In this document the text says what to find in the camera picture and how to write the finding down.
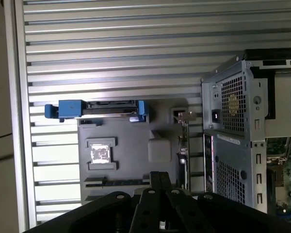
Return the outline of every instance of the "power supply fan grill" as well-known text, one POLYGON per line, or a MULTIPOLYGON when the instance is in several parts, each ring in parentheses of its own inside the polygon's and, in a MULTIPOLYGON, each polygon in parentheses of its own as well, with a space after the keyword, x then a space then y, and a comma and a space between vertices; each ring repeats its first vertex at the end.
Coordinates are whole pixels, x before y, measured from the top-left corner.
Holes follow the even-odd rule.
POLYGON ((246 99, 243 94, 245 77, 222 83, 222 119, 224 129, 244 132, 246 99))

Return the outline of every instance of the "honeycomb vent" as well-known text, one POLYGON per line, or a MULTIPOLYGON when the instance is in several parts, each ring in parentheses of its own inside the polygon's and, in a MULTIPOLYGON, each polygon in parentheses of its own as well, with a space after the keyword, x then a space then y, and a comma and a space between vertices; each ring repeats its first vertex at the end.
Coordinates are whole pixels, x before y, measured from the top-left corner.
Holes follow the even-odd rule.
POLYGON ((219 161, 217 165, 217 193, 223 197, 245 204, 244 184, 239 171, 219 161))

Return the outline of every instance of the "rectangular slot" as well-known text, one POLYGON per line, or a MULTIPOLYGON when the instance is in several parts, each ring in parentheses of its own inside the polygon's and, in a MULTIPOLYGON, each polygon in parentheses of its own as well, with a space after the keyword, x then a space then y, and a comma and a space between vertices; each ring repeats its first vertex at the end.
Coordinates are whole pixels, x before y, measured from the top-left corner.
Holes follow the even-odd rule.
POLYGON ((261 164, 261 154, 257 154, 257 164, 261 164))
POLYGON ((214 109, 211 115, 214 123, 220 123, 220 109, 214 109))
POLYGON ((255 130, 259 130, 260 129, 260 120, 259 119, 254 120, 254 127, 255 127, 255 130))
POLYGON ((287 64, 286 60, 269 60, 263 61, 264 66, 285 66, 287 64))
POLYGON ((261 173, 257 174, 257 184, 260 184, 260 183, 262 183, 262 174, 261 173))
POLYGON ((262 199, 262 194, 261 193, 257 194, 257 198, 258 198, 258 204, 262 204, 263 203, 263 199, 262 199))

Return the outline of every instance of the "wall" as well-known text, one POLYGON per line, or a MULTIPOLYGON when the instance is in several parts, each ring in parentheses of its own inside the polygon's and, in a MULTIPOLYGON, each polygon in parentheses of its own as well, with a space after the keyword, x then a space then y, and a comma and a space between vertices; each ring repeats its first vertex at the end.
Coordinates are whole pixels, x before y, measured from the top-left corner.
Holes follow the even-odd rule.
MULTIPOLYGON (((0 135, 12 131, 4 10, 0 4, 0 135)), ((0 139, 0 156, 13 151, 12 137, 0 139)), ((0 233, 18 232, 14 160, 0 163, 0 233)))

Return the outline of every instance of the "metal frame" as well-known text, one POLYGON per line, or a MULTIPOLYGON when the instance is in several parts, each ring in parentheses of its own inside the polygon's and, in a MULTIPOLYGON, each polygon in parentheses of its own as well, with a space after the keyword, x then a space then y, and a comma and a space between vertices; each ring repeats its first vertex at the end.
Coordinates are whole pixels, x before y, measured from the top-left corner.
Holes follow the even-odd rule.
POLYGON ((26 188, 29 227, 36 226, 36 209, 35 209, 35 188, 33 178, 33 160, 32 160, 32 137, 31 126, 26 122, 30 122, 29 115, 29 96, 28 96, 28 81, 27 81, 27 60, 26 60, 26 42, 25 42, 25 25, 23 14, 23 2, 17 1, 16 9, 16 29, 17 29, 17 44, 18 44, 18 64, 19 64, 19 79, 20 79, 20 94, 22 103, 22 121, 23 124, 23 139, 24 153, 26 165, 26 188))
POLYGON ((18 40, 16 30, 16 10, 14 0, 4 0, 6 37, 8 48, 9 82, 11 93, 11 114, 16 174, 18 228, 22 232, 29 227, 28 193, 23 138, 22 104, 18 66, 18 40))

